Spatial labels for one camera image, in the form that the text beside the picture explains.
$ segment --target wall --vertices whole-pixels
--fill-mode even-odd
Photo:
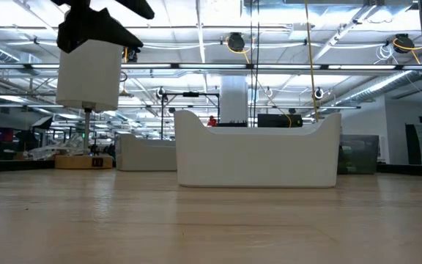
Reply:
[[[341,132],[346,135],[378,135],[380,160],[389,163],[385,97],[380,96],[371,103],[361,103],[359,110],[342,110]]]
[[[386,100],[388,148],[391,164],[408,164],[407,136],[405,124],[419,123],[422,116],[420,100]]]
[[[0,127],[26,130],[40,118],[45,117],[36,112],[22,112],[21,109],[10,109],[9,114],[0,112]]]

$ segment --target white cylindrical housing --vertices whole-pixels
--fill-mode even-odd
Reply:
[[[118,109],[122,49],[87,40],[70,54],[61,52],[56,103],[77,109]]]

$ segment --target metal frame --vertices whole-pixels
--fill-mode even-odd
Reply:
[[[164,108],[166,106],[168,106],[174,99],[175,97],[181,95],[183,97],[189,97],[186,96],[187,92],[164,92],[162,94],[162,96],[160,97],[160,140],[163,140],[164,138]],[[216,94],[216,93],[208,93],[208,92],[195,92],[195,95],[197,94],[198,96],[204,96],[206,97],[209,102],[211,102],[213,104],[214,107],[216,107],[218,109],[218,120],[221,117],[221,95]],[[164,105],[164,97],[167,95],[173,95],[173,97],[167,102],[166,105]],[[213,95],[215,97],[218,98],[218,104],[216,105],[209,97],[208,95]],[[194,105],[189,105],[187,106],[188,108],[193,108]]]

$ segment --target wooden table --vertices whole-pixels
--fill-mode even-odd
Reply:
[[[2,172],[0,263],[422,264],[422,177],[216,189],[173,172]]]

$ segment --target ceiling pipe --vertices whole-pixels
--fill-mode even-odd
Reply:
[[[387,92],[391,92],[399,87],[414,83],[421,78],[422,75],[416,70],[403,71],[391,76],[377,77],[371,81],[366,82],[365,84],[360,85],[357,88],[344,93],[341,96],[337,96],[336,102],[334,103],[323,103],[320,108],[329,109],[331,106],[345,106],[352,102],[359,104],[367,100],[374,99]],[[310,114],[307,114],[306,117],[310,117],[312,114],[314,113],[311,112]]]
[[[346,34],[348,34],[349,31],[351,31],[352,29],[354,29],[359,23],[362,23],[362,21],[364,19],[366,19],[366,17],[371,13],[371,11],[375,8],[376,6],[364,6],[362,7],[357,13],[356,15],[354,15],[351,18],[351,21],[344,25],[341,26],[335,34],[333,34],[330,39],[327,40],[327,42],[325,42],[325,44],[317,51],[316,54],[314,54],[313,57],[313,61],[316,62],[317,60],[319,60],[320,58],[322,58],[322,56],[324,54],[327,53],[327,51],[329,51],[334,45],[336,45],[336,43],[338,41],[340,41],[341,38],[343,38],[344,36],[346,36]]]
[[[55,31],[55,29],[53,29],[53,27],[47,23],[46,21],[43,20],[43,18],[41,18],[40,16],[38,16],[34,11],[32,11],[30,9],[30,6],[24,1],[24,3],[18,1],[18,0],[12,0],[13,2],[15,2],[19,7],[21,7],[22,9],[24,9],[25,11],[27,11],[29,14],[33,15],[36,19],[38,19],[40,22],[43,23],[43,25],[45,26],[45,28],[48,30],[48,32],[50,34],[52,34],[55,37],[58,37],[58,32]]]

